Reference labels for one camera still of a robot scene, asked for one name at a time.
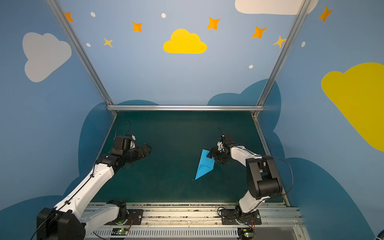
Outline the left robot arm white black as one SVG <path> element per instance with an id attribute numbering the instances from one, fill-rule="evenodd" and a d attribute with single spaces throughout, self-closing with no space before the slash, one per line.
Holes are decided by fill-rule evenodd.
<path id="1" fill-rule="evenodd" d="M 114 223 L 131 225 L 126 203 L 108 201 L 89 215 L 84 211 L 99 190 L 126 164 L 149 156 L 152 148 L 138 145 L 133 135 L 118 136 L 108 154 L 101 155 L 90 173 L 53 208 L 44 208 L 37 215 L 36 240 L 83 240 L 99 227 Z"/>

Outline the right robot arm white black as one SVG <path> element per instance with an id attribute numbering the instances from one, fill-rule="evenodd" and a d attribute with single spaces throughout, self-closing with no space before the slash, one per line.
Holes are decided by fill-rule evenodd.
<path id="1" fill-rule="evenodd" d="M 237 212 L 240 215 L 255 212 L 260 204 L 283 192 L 274 158 L 256 154 L 235 144 L 231 135 L 222 135 L 217 146 L 204 156 L 221 165 L 234 160 L 246 168 L 248 191 L 237 203 Z"/>

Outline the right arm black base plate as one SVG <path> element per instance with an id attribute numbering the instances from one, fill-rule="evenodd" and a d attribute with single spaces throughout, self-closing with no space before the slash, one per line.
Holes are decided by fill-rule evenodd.
<path id="1" fill-rule="evenodd" d="M 261 225 L 262 220 L 259 210 L 251 213 L 241 213 L 237 209 L 218 208 L 217 213 L 222 220 L 222 225 Z"/>

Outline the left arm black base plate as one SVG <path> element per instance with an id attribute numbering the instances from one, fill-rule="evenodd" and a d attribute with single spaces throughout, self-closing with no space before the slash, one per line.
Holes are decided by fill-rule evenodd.
<path id="1" fill-rule="evenodd" d="M 144 211 L 141 209 L 119 210 L 117 218 L 111 222 L 106 223 L 106 225 L 108 226 L 141 225 L 143 213 Z"/>

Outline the blue square paper sheet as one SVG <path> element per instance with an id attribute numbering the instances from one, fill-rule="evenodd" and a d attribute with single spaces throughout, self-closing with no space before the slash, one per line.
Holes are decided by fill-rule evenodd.
<path id="1" fill-rule="evenodd" d="M 195 180 L 201 178 L 214 169 L 215 159 L 207 157 L 209 153 L 210 152 L 208 150 L 202 150 Z"/>

